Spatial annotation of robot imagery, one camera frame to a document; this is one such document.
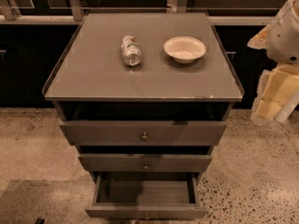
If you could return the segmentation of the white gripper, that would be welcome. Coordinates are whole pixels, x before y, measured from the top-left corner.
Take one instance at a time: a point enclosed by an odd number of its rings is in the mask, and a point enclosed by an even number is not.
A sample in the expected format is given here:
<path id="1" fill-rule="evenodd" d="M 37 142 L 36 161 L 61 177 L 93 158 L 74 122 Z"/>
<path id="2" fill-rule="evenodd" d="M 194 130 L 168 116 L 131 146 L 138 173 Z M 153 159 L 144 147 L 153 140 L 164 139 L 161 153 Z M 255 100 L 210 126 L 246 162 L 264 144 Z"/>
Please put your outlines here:
<path id="1" fill-rule="evenodd" d="M 252 37 L 247 46 L 251 49 L 267 49 L 267 37 L 270 25 L 267 24 Z M 279 63 L 272 71 L 263 70 L 251 110 L 251 120 L 256 125 L 265 125 L 275 120 L 281 107 L 299 91 L 299 67 L 293 64 Z"/>

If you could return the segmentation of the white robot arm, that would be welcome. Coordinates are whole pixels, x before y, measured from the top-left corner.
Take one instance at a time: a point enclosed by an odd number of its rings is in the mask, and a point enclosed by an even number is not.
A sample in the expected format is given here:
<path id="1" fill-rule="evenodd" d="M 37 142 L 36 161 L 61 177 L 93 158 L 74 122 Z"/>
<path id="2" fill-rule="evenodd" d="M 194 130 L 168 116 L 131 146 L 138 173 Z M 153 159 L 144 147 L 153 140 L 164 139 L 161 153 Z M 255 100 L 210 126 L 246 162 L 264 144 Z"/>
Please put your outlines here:
<path id="1" fill-rule="evenodd" d="M 288 0 L 248 47 L 265 49 L 278 63 L 263 70 L 250 118 L 256 125 L 284 122 L 299 104 L 299 0 Z"/>

